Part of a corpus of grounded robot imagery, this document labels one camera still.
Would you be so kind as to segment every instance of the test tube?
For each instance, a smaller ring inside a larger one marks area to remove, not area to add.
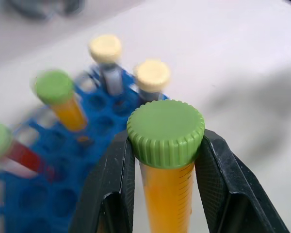
[[[136,109],[127,131],[141,175],[152,233],[187,233],[194,161],[204,135],[202,115],[175,100]]]
[[[29,178],[26,169],[33,172],[33,176],[37,173],[42,173],[47,179],[54,178],[54,168],[46,165],[40,157],[32,150],[14,139],[11,131],[0,124],[0,163],[4,164],[6,160],[12,160],[25,167],[25,169],[13,169],[5,166],[0,166],[2,169],[16,173],[16,175]]]
[[[69,131],[80,132],[86,128],[87,119],[74,96],[73,82],[64,71],[50,70],[38,76],[34,91]]]
[[[170,70],[159,60],[147,60],[134,69],[142,103],[160,100],[162,89],[169,83]]]
[[[102,35],[90,42],[90,53],[97,62],[101,84],[109,95],[123,93],[122,68],[117,64],[121,53],[121,41],[115,35]]]

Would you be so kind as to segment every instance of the orange liquid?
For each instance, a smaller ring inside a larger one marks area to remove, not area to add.
[[[194,163],[158,169],[140,163],[152,233],[187,233],[192,212]]]
[[[68,130],[78,132],[85,129],[87,120],[74,97],[66,103],[52,105],[51,109]]]

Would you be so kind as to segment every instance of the white table surface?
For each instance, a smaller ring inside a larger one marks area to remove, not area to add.
[[[58,67],[75,75],[86,69],[92,63],[87,43],[102,33],[121,38],[128,71],[147,58],[170,66],[172,81],[165,93],[196,107],[206,127],[226,139],[291,231],[291,5],[148,0],[1,64],[0,121],[15,125],[40,104],[30,89],[38,71]],[[134,232],[149,233],[136,168]],[[207,232],[197,186],[190,232]]]

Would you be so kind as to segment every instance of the red liquid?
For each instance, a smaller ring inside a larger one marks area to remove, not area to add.
[[[17,141],[13,142],[11,149],[5,157],[18,162],[36,173],[46,174],[48,179],[53,179],[54,177],[54,169],[52,167],[46,166],[37,154]]]

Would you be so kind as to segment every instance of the cream screw cap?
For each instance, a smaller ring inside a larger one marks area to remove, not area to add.
[[[115,35],[106,34],[93,39],[89,44],[90,52],[97,63],[114,63],[122,53],[122,45]]]
[[[159,60],[147,60],[134,69],[134,76],[141,90],[150,93],[161,92],[169,83],[170,70]]]

